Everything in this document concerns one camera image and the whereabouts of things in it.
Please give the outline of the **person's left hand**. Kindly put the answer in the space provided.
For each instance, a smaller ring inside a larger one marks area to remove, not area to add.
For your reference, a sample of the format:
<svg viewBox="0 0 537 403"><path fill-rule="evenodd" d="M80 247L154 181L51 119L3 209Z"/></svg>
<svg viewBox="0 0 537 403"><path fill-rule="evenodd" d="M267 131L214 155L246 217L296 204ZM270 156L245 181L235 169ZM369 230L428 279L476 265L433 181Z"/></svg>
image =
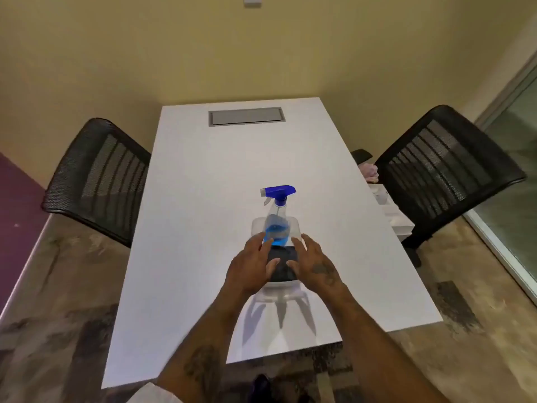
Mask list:
<svg viewBox="0 0 537 403"><path fill-rule="evenodd" d="M264 232L252 236L233 258L223 285L226 291L249 298L269 281L270 278L265 278L265 266L272 241L264 239Z"/></svg>

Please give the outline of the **person's right hand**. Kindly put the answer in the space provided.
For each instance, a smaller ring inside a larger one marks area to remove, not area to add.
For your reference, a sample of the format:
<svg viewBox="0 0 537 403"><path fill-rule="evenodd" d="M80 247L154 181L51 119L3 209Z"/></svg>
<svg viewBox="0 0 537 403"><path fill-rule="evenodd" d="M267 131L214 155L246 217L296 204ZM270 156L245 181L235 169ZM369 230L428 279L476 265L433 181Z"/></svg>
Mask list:
<svg viewBox="0 0 537 403"><path fill-rule="evenodd" d="M331 299L348 291L332 261L323 253L321 246L306 234L291 238L301 264L302 284L321 299Z"/></svg>

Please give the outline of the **clear plastic container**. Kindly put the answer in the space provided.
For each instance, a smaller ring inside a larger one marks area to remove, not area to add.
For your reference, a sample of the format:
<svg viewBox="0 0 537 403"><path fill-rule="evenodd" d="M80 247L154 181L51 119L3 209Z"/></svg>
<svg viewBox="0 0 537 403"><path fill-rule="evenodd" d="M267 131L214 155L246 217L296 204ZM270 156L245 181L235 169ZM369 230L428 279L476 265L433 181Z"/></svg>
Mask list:
<svg viewBox="0 0 537 403"><path fill-rule="evenodd" d="M252 221L252 234L263 231L265 218L258 217ZM300 236L300 225L298 220L293 216L288 216L287 219L291 223L291 232L286 246L293 246L291 238ZM282 283L268 282L254 296L254 300L257 303L284 303L306 298L307 294L298 279Z"/></svg>

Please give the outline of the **person's left forearm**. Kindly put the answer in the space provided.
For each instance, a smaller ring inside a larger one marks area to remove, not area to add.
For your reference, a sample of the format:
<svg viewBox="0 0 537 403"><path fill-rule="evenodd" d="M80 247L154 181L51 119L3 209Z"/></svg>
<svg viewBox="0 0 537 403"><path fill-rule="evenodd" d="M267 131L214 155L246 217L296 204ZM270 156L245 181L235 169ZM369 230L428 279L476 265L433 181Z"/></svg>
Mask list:
<svg viewBox="0 0 537 403"><path fill-rule="evenodd" d="M182 403L213 403L248 298L249 293L224 285L169 358L156 385Z"/></svg>

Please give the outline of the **person's right forearm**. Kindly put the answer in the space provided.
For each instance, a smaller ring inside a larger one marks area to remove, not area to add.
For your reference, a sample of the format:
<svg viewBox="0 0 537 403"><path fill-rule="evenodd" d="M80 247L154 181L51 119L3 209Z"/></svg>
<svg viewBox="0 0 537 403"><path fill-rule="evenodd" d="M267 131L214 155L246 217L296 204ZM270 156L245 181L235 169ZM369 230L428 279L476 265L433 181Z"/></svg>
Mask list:
<svg viewBox="0 0 537 403"><path fill-rule="evenodd" d="M318 294L337 326L366 402L450 403L345 284Z"/></svg>

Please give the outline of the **black cloth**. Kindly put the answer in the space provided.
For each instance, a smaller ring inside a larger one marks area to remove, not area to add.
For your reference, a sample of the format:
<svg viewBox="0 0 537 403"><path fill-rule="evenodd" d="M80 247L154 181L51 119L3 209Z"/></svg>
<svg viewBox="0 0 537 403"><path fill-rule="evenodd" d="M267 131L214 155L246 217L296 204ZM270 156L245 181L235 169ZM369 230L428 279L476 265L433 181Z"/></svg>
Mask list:
<svg viewBox="0 0 537 403"><path fill-rule="evenodd" d="M297 280L295 272L287 265L288 261L298 260L295 247L273 245L268 253L268 261L275 258L279 259L279 263L273 270L269 282L282 283Z"/></svg>

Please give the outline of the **blue spray bottle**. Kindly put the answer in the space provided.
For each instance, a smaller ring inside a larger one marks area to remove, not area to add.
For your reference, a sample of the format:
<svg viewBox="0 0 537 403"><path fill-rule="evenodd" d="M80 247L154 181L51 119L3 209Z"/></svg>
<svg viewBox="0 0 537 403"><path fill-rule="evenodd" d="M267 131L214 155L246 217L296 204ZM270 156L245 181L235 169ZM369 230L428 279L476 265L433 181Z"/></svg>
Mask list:
<svg viewBox="0 0 537 403"><path fill-rule="evenodd" d="M287 198L296 193L292 185L279 185L260 189L265 205L273 201L265 218L263 232L264 241L272 241L272 246L285 247L291 232L291 223L286 216Z"/></svg>

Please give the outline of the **white box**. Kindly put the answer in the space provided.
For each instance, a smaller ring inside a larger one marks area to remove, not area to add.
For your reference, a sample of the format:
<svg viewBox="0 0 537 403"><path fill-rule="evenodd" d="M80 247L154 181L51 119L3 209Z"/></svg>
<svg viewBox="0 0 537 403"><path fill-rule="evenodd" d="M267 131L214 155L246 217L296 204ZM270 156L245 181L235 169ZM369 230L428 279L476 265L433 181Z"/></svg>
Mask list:
<svg viewBox="0 0 537 403"><path fill-rule="evenodd" d="M375 186L382 184L369 184L368 187L372 192ZM400 242L411 236L414 229L414 223L402 212L393 198L388 193L388 202L386 205L380 205L384 215L388 219L390 226L398 237Z"/></svg>

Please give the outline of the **pink cloth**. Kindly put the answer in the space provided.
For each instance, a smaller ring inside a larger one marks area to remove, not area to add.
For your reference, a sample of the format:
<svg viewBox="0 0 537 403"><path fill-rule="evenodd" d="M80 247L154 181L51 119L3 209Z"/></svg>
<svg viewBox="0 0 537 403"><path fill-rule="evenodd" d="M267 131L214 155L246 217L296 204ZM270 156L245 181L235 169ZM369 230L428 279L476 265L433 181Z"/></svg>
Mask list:
<svg viewBox="0 0 537 403"><path fill-rule="evenodd" d="M358 168L368 184L379 183L379 173L376 165L364 162L359 164Z"/></svg>

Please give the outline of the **person's dark shoe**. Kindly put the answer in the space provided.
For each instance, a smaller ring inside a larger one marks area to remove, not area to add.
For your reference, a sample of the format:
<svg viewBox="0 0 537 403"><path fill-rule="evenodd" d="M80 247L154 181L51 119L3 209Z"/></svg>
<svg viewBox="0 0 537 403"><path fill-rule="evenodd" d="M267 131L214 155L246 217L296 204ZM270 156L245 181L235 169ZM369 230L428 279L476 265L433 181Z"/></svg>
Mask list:
<svg viewBox="0 0 537 403"><path fill-rule="evenodd" d="M271 379L259 374L251 384L247 403L277 403L272 393Z"/></svg>

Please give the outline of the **black mesh office chair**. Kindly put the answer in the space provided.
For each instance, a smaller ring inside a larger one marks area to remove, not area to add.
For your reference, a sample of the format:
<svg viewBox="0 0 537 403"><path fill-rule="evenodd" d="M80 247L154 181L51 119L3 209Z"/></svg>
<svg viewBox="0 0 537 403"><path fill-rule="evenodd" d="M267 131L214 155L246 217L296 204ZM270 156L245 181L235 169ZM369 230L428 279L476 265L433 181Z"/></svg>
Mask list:
<svg viewBox="0 0 537 403"><path fill-rule="evenodd" d="M416 269L417 249L437 231L528 179L489 135L448 105L428 110L374 165L379 183L414 223L402 246Z"/></svg>
<svg viewBox="0 0 537 403"><path fill-rule="evenodd" d="M92 118L59 162L41 208L131 248L150 159L114 123Z"/></svg>

